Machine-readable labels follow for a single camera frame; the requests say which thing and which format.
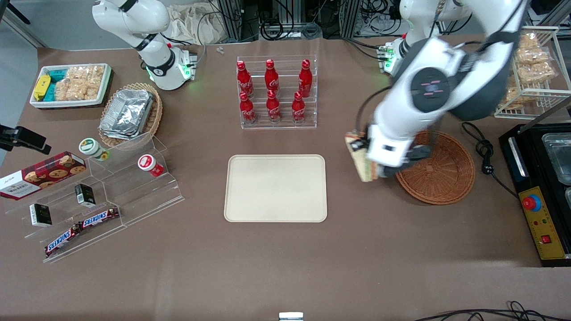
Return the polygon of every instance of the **cookie box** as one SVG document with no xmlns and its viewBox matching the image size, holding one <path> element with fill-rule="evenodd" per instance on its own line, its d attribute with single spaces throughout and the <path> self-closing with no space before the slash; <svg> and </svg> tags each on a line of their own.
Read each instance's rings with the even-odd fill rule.
<svg viewBox="0 0 571 321">
<path fill-rule="evenodd" d="M 38 82 L 41 76 L 47 75 L 50 71 L 53 70 L 67 70 L 71 67 L 89 67 L 92 65 L 103 66 L 103 78 L 101 79 L 101 84 L 99 85 L 99 90 L 97 93 L 97 97 L 95 99 L 88 99 L 88 100 L 73 100 L 73 101 L 38 101 L 33 93 L 30 95 L 30 105 L 41 109 L 41 110 L 48 110 L 48 109 L 74 109 L 74 108 L 89 108 L 89 107 L 102 107 L 100 106 L 105 99 L 105 95 L 107 93 L 108 85 L 110 84 L 111 79 L 111 67 L 106 63 L 93 63 L 93 64 L 84 64 L 84 65 L 60 65 L 60 66 L 45 66 L 42 67 L 38 74 L 38 79 L 36 80 L 35 84 Z"/>
<path fill-rule="evenodd" d="M 85 161 L 65 151 L 0 180 L 0 196 L 21 199 L 85 171 Z"/>
</svg>

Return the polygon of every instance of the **wicker basket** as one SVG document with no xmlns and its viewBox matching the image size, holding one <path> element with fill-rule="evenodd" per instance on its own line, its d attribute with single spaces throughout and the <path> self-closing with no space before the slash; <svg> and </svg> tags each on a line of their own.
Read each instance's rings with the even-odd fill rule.
<svg viewBox="0 0 571 321">
<path fill-rule="evenodd" d="M 435 135 L 432 155 L 396 177 L 407 192 L 425 203 L 456 203 L 466 197 L 474 185 L 474 162 L 459 141 L 441 132 Z M 428 131 L 420 132 L 415 138 L 416 145 L 428 145 L 429 141 Z"/>
<path fill-rule="evenodd" d="M 133 90 L 147 90 L 148 92 L 153 94 L 153 102 L 151 105 L 151 111 L 149 112 L 148 118 L 147 118 L 147 123 L 145 124 L 145 127 L 143 129 L 143 133 L 146 132 L 150 132 L 152 135 L 154 135 L 156 133 L 156 130 L 159 128 L 159 123 L 160 123 L 160 118 L 163 115 L 163 103 L 160 101 L 160 96 L 159 93 L 156 92 L 156 89 L 154 89 L 152 86 L 146 84 L 146 83 L 133 83 L 130 85 L 127 85 L 119 90 L 123 90 L 123 89 L 133 89 Z M 103 117 L 105 116 L 105 113 L 107 112 L 107 110 L 109 109 L 109 105 L 111 105 L 111 101 L 113 101 L 113 98 L 115 98 L 115 96 L 117 95 L 117 93 L 119 92 L 116 91 L 115 94 L 113 94 L 113 96 L 107 101 L 107 104 L 105 105 L 105 109 L 103 109 L 103 114 L 101 115 L 101 119 L 103 119 Z M 118 139 L 118 138 L 111 138 L 111 137 L 107 137 L 105 135 L 103 135 L 103 133 L 100 131 L 99 132 L 99 136 L 101 137 L 101 140 L 103 141 L 103 143 L 105 143 L 105 145 L 109 146 L 109 147 L 114 147 L 117 146 L 118 144 L 124 143 L 122 146 L 129 146 L 129 144 L 125 144 L 126 142 L 128 142 L 125 139 Z M 137 144 L 146 144 L 148 142 L 143 140 L 139 140 L 137 141 Z"/>
</svg>

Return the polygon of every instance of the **table surface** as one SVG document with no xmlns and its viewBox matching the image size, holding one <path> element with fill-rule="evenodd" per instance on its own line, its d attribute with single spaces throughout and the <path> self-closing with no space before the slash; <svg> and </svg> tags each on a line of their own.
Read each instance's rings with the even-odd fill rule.
<svg viewBox="0 0 571 321">
<path fill-rule="evenodd" d="M 571 269 L 537 268 L 518 201 L 491 177 L 477 170 L 471 193 L 449 206 L 421 203 L 395 179 L 359 181 L 344 133 L 362 101 L 389 81 L 372 59 L 323 39 L 223 47 L 223 55 L 208 47 L 195 81 L 159 91 L 164 114 L 157 137 L 170 150 L 167 164 L 184 202 L 54 264 L 42 263 L 38 244 L 0 215 L 3 320 L 275 320 L 283 311 L 305 312 L 307 320 L 406 320 L 505 308 L 507 300 L 571 317 Z M 319 64 L 317 129 L 243 131 L 236 57 L 310 52 Z M 41 49 L 38 55 L 40 67 L 108 63 L 115 71 L 112 92 L 150 82 L 135 50 Z M 82 138 L 98 137 L 101 111 L 41 111 L 27 104 L 20 125 L 45 135 L 54 151 L 77 152 Z M 497 137 L 517 123 L 475 122 L 495 145 L 492 163 L 508 186 Z M 446 116 L 441 130 L 464 144 L 479 168 L 474 141 L 458 121 Z M 226 173 L 236 154 L 322 155 L 327 219 L 227 222 Z M 17 148 L 0 174 L 44 158 Z"/>
</svg>

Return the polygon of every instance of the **acrylic bottle rack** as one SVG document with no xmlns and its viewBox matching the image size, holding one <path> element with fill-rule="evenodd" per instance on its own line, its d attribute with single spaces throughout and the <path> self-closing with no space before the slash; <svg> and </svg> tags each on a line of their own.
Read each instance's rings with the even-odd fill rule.
<svg viewBox="0 0 571 321">
<path fill-rule="evenodd" d="M 267 89 L 264 80 L 266 73 L 266 60 L 274 60 L 274 68 L 278 72 L 280 81 L 280 111 L 282 120 L 279 123 L 271 123 L 266 108 Z M 299 89 L 299 73 L 301 71 L 301 62 L 309 59 L 310 70 L 313 75 L 311 84 L 311 92 L 309 97 L 303 98 L 305 102 L 305 122 L 300 125 L 293 123 L 291 105 L 293 102 L 293 94 Z M 310 129 L 317 127 L 317 56 L 316 55 L 285 55 L 285 56 L 246 56 L 238 57 L 238 61 L 244 61 L 246 68 L 252 75 L 252 83 L 254 85 L 254 96 L 250 98 L 254 104 L 254 112 L 258 121 L 254 125 L 247 125 L 242 118 L 240 108 L 237 112 L 240 115 L 240 123 L 242 129 Z M 240 99 L 236 96 L 238 106 Z"/>
</svg>

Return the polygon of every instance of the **red switch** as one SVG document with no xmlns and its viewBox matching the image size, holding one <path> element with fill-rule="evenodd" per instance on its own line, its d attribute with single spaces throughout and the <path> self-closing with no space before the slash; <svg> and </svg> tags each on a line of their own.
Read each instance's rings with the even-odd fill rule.
<svg viewBox="0 0 571 321">
<path fill-rule="evenodd" d="M 541 236 L 541 243 L 543 243 L 543 244 L 551 243 L 551 238 L 549 237 L 549 235 L 542 235 Z"/>
</svg>

